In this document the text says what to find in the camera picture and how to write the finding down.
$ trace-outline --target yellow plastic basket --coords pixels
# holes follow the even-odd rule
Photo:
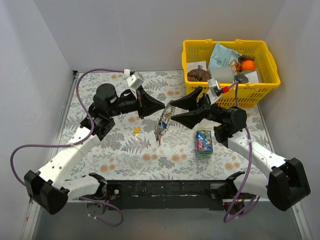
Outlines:
[[[238,101],[241,108],[252,108],[261,99],[267,95],[271,89],[275,89],[280,85],[280,79],[277,73],[277,66],[275,59],[268,50],[267,44],[259,40],[240,40],[235,41],[219,41],[223,46],[233,49],[240,54],[254,56],[254,62],[261,83],[247,83],[239,84]],[[209,89],[207,82],[188,81],[187,77],[187,63],[206,61],[208,67],[211,53],[214,50],[216,41],[212,39],[207,40],[185,40],[183,42],[182,52],[182,67],[184,70],[184,83],[186,85],[186,94],[191,93],[198,86],[203,87],[203,93]],[[230,86],[228,83],[221,83],[220,86]],[[235,88],[222,95],[222,98],[217,102],[221,107],[232,107],[236,105]]]

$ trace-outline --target orange ball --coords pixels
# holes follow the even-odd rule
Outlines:
[[[242,71],[253,71],[256,69],[256,64],[252,60],[246,60],[241,65]]]

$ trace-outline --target purple cable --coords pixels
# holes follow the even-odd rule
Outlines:
[[[88,110],[86,109],[85,105],[83,104],[82,100],[80,99],[80,96],[79,96],[79,85],[80,85],[80,82],[81,80],[84,78],[84,76],[86,76],[87,74],[89,73],[92,73],[92,72],[96,72],[96,71],[104,71],[104,72],[117,72],[117,73],[121,73],[122,71],[120,70],[109,70],[109,69],[106,69],[106,68],[94,68],[94,69],[91,69],[89,71],[86,71],[78,80],[78,82],[76,83],[76,86],[75,86],[75,92],[76,92],[76,97],[78,98],[79,100],[79,103],[81,105],[81,107],[83,108],[84,112],[86,113],[88,119],[90,120],[90,124],[91,124],[91,129],[90,129],[90,132],[89,134],[81,139],[80,141],[77,141],[75,143],[73,143],[73,145],[78,145],[78,144],[81,144],[83,143],[85,140],[87,140],[91,134],[93,133],[94,131],[94,121],[90,115],[90,113],[88,112]],[[10,156],[10,165],[11,165],[11,170],[13,172],[13,175],[15,176],[15,178],[24,186],[26,186],[26,184],[24,183],[24,181],[22,181],[22,179],[18,176],[17,174],[17,171],[15,169],[15,166],[14,166],[14,156],[15,154],[20,150],[20,149],[24,149],[24,148],[68,148],[68,147],[71,147],[70,144],[58,144],[58,145],[53,145],[53,144],[26,144],[26,145],[21,145],[19,147],[17,147],[11,154]]]
[[[80,197],[79,199],[80,199],[80,200],[90,201],[90,202],[97,203],[97,204],[107,205],[108,207],[111,207],[111,208],[117,210],[117,211],[120,213],[120,215],[121,215],[121,221],[118,222],[118,223],[111,223],[111,222],[108,222],[107,220],[104,220],[102,217],[96,216],[96,215],[94,215],[94,214],[90,214],[90,215],[93,216],[94,218],[96,218],[96,219],[98,219],[99,221],[107,224],[107,225],[110,226],[110,227],[117,227],[117,226],[119,226],[120,224],[122,224],[122,222],[124,221],[124,213],[122,212],[122,210],[120,210],[119,208],[117,208],[116,206],[114,206],[114,205],[112,205],[112,204],[110,204],[110,203],[108,203],[108,202],[94,200],[94,199],[90,199],[90,198],[87,198],[87,197],[84,197],[84,196]]]
[[[235,81],[232,85],[229,86],[229,89],[231,89],[233,86],[235,85],[235,104],[236,106],[238,107],[239,106],[239,103],[238,103],[238,85],[239,85],[239,82],[238,81]],[[247,212],[244,212],[242,213],[243,211],[245,211],[247,208],[249,208],[253,201],[256,199],[257,196],[254,196],[246,206],[244,206],[241,210],[239,210],[236,214],[232,215],[229,219],[228,216],[233,208],[233,206],[235,205],[237,199],[239,198],[240,194],[241,194],[241,191],[242,189],[244,188],[245,184],[246,184],[246,181],[249,177],[249,174],[250,174],[250,169],[251,169],[251,165],[252,165],[252,152],[253,152],[253,148],[252,148],[252,142],[251,142],[251,135],[250,135],[250,132],[249,132],[249,129],[246,127],[245,128],[245,131],[246,131],[246,134],[247,134],[247,137],[248,137],[248,140],[249,140],[249,163],[248,163],[248,168],[247,168],[247,171],[244,175],[244,178],[243,178],[243,181],[238,189],[238,192],[235,194],[230,206],[228,207],[224,217],[223,217],[223,221],[225,223],[228,223],[230,222],[231,220],[233,220],[234,218],[236,218],[237,216],[245,216],[247,215],[248,213],[250,213],[254,208],[255,206],[258,204],[258,201],[260,199],[260,196],[258,196],[257,200],[255,201],[254,205],[252,206],[252,208],[250,210],[248,210]]]

